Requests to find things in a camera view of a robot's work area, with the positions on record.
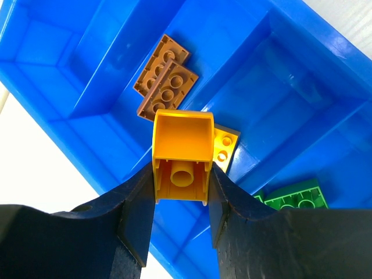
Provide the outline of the long brown lego plate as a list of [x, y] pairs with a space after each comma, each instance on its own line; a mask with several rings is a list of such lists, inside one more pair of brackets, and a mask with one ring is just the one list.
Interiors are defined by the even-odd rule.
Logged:
[[164, 34], [134, 84], [134, 90], [143, 97], [151, 89], [168, 60], [184, 64], [191, 53], [169, 35]]

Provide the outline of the yellow lego brick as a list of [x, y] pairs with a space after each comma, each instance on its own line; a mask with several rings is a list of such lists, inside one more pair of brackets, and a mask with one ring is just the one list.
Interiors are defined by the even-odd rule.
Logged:
[[214, 124], [213, 161], [225, 173], [228, 171], [239, 140], [240, 132], [228, 127]]

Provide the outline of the green lego brick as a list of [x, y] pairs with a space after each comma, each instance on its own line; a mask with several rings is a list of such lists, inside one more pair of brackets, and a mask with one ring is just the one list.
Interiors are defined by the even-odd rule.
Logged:
[[316, 178], [287, 185], [270, 193], [264, 204], [275, 209], [328, 209], [328, 204]]

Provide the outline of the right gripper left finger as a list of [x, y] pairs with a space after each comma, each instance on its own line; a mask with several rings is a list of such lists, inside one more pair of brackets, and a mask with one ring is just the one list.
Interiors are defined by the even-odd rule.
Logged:
[[2, 205], [1, 277], [139, 278], [154, 211], [151, 164], [69, 212]]

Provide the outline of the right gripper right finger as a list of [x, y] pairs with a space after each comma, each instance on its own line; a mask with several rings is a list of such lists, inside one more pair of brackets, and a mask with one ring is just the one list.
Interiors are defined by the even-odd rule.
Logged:
[[213, 167], [209, 220], [220, 278], [370, 278], [371, 211], [277, 211]]

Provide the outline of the yellow round orange-print lego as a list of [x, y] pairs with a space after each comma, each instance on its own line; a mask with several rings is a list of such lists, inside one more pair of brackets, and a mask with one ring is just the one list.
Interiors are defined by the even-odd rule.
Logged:
[[152, 136], [155, 201], [207, 205], [213, 154], [213, 113], [158, 110]]

